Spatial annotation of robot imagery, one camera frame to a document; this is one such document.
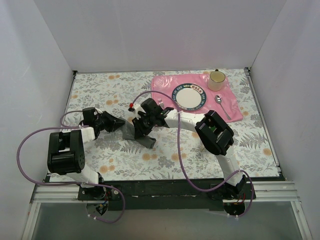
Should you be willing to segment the grey cloth napkin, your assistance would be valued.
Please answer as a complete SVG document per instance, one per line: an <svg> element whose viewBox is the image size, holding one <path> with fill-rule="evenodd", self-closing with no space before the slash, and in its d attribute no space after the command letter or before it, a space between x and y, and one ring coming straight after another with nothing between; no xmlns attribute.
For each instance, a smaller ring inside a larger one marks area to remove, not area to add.
<svg viewBox="0 0 320 240"><path fill-rule="evenodd" d="M152 149L157 141L155 138L152 138L150 136L143 136L141 138L135 139L134 125L128 121L126 121L122 126L121 131L124 140L136 141L147 149Z"/></svg>

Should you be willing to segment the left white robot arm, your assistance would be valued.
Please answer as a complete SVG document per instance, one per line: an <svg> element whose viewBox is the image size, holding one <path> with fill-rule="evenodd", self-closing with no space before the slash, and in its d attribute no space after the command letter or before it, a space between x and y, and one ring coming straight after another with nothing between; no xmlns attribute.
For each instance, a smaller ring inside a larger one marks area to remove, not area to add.
<svg viewBox="0 0 320 240"><path fill-rule="evenodd" d="M84 145L97 140L102 131L118 130L125 121L95 107L84 108L82 116L78 128L50 134L47 167L50 173L66 175L89 188L89 194L101 200L106 196L106 187L101 184L101 174L87 166Z"/></svg>

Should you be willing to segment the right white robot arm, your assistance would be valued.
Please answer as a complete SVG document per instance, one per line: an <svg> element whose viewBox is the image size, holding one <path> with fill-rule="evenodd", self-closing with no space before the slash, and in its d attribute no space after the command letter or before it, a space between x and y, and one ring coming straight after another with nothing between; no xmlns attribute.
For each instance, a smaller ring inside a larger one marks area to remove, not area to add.
<svg viewBox="0 0 320 240"><path fill-rule="evenodd" d="M209 110L205 114L182 112L172 107L163 108L152 98L142 104L131 103L128 110L135 113L132 123L136 140L146 137L155 126L197 133L204 148L216 156L225 180L204 191L216 199L232 200L244 195L246 177L234 155L234 132L216 111Z"/></svg>

